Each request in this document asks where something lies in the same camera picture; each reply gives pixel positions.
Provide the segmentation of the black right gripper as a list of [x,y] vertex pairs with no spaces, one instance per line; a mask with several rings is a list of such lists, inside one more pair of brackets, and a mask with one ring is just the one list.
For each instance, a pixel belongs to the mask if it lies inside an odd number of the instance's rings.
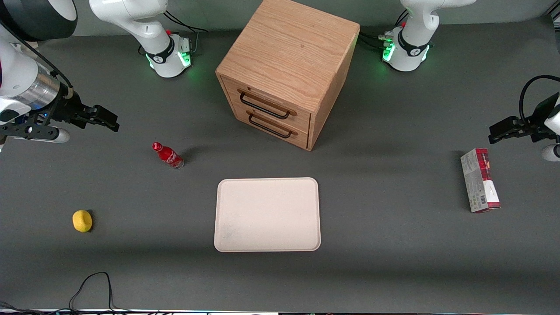
[[68,90],[59,90],[55,98],[42,108],[42,125],[47,126],[52,120],[73,124],[84,129],[87,124],[100,125],[110,131],[118,132],[118,116],[103,106],[84,105],[76,94],[70,98]]

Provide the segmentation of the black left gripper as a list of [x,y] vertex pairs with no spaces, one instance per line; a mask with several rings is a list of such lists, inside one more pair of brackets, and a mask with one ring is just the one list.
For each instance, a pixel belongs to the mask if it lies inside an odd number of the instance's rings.
[[532,115],[527,116],[524,112],[523,105],[520,106],[519,114],[522,122],[516,116],[508,116],[493,124],[489,128],[489,143],[494,145],[508,138],[521,138],[530,136],[533,143],[543,140],[554,140],[554,132],[546,127],[544,122],[554,108],[554,97],[546,98],[541,101],[534,109]]

